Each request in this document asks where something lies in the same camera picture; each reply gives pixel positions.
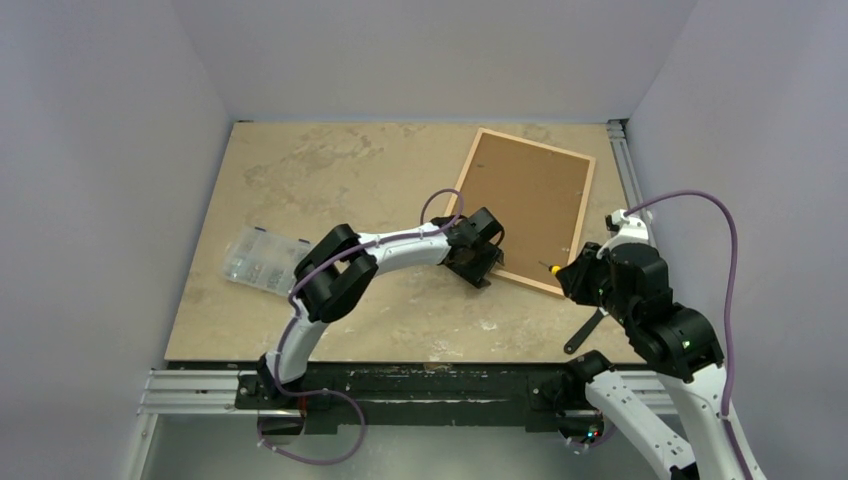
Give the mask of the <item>wooden picture frame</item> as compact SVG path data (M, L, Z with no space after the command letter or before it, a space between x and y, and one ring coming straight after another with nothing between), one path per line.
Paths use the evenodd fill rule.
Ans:
M581 248L596 159L480 128L455 189L464 213L487 208L504 227L504 262L491 275L556 298L562 288L549 271Z

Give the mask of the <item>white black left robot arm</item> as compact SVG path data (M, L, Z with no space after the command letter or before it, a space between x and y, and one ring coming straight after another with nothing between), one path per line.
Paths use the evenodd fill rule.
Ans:
M348 224L334 227L294 269L288 294L292 318L275 349L258 362L260 397L275 409L295 402L298 382L324 331L352 312L376 277L444 266L482 289L504 262L504 236L504 226L485 207L383 234L356 232Z

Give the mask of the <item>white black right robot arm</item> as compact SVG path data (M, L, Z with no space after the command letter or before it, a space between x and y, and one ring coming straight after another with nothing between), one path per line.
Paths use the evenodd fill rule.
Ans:
M624 243L604 252L589 242L574 262L550 270L566 298L601 308L623 327L634 351L656 373L685 433L677 434L631 393L598 351L568 363L561 392L569 404L598 409L660 479L764 478L734 407L722 399L730 357L709 320L674 301L668 266L657 249Z

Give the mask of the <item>yellow handled screwdriver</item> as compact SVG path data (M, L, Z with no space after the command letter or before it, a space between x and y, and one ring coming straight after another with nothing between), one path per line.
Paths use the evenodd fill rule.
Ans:
M545 263L545 262L542 262L542 261L539 261L539 264L541 266L543 266L552 275L556 275L560 270L563 269L563 267L561 265L548 264L548 263Z

